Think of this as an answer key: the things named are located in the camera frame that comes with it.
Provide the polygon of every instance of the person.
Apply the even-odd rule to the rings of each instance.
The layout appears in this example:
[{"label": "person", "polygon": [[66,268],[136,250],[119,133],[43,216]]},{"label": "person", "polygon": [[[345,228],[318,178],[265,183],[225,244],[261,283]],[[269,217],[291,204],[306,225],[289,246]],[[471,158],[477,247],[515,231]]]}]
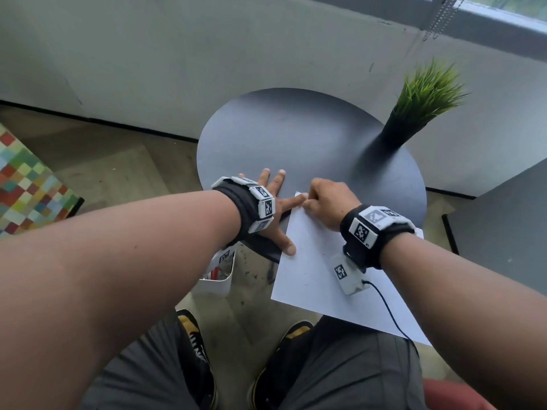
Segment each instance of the person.
[{"label": "person", "polygon": [[[284,176],[268,185],[274,196]],[[259,184],[268,178],[265,169]],[[274,220],[260,233],[289,255],[297,248],[279,217],[301,204],[336,231],[361,201],[326,179],[314,179],[309,195],[276,198]],[[198,322],[174,306],[242,222],[234,201],[212,190],[106,208],[3,240],[0,407],[213,408]],[[379,261],[467,383],[499,409],[547,408],[544,296],[410,233],[386,243]],[[287,331],[249,400],[259,410],[425,408],[407,339],[329,317]]]}]

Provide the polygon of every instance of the window frame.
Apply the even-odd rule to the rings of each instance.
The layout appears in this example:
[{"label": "window frame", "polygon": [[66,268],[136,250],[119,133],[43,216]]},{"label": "window frame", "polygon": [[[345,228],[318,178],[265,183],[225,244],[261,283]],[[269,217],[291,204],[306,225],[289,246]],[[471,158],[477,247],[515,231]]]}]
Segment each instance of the window frame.
[{"label": "window frame", "polygon": [[[427,30],[444,0],[314,0],[382,20]],[[547,32],[466,9],[465,3],[443,31],[449,37],[547,62]]]}]

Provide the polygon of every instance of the white wall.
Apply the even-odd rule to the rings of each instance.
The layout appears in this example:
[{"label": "white wall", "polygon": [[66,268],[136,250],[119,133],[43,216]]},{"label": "white wall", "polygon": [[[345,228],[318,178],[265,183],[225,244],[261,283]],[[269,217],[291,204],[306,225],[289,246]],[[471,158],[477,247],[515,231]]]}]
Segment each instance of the white wall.
[{"label": "white wall", "polygon": [[197,138],[231,98],[284,86],[385,122],[406,69],[434,55],[473,95],[410,141],[426,185],[479,195],[547,157],[547,65],[308,0],[0,0],[0,18],[8,101]]}]

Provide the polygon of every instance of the black round tabletop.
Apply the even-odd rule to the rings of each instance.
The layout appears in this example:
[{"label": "black round tabletop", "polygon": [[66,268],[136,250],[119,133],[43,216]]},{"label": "black round tabletop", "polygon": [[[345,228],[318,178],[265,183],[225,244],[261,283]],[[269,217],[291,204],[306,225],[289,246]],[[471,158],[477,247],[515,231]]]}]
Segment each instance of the black round tabletop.
[{"label": "black round tabletop", "polygon": [[[383,124],[334,96],[304,89],[250,92],[215,112],[197,144],[197,172],[204,190],[222,176],[257,179],[263,168],[287,176],[278,197],[307,192],[312,178],[343,181],[364,203],[387,206],[422,227],[426,190],[405,147],[376,140]],[[281,221],[287,230],[288,217]],[[245,245],[279,262],[270,240],[252,235]]]}]

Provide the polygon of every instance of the white paper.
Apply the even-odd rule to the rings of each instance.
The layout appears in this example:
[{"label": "white paper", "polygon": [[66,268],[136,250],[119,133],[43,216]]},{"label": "white paper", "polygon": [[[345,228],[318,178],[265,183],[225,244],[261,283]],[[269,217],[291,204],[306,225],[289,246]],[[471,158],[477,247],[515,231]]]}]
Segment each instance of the white paper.
[{"label": "white paper", "polygon": [[[329,258],[345,244],[341,234],[328,230],[303,208],[295,208],[287,236],[296,245],[297,254],[281,255],[273,300],[402,336],[374,288],[350,296],[342,292],[328,266]],[[382,292],[397,324],[408,337],[431,345],[386,274],[369,268],[363,276]]]}]

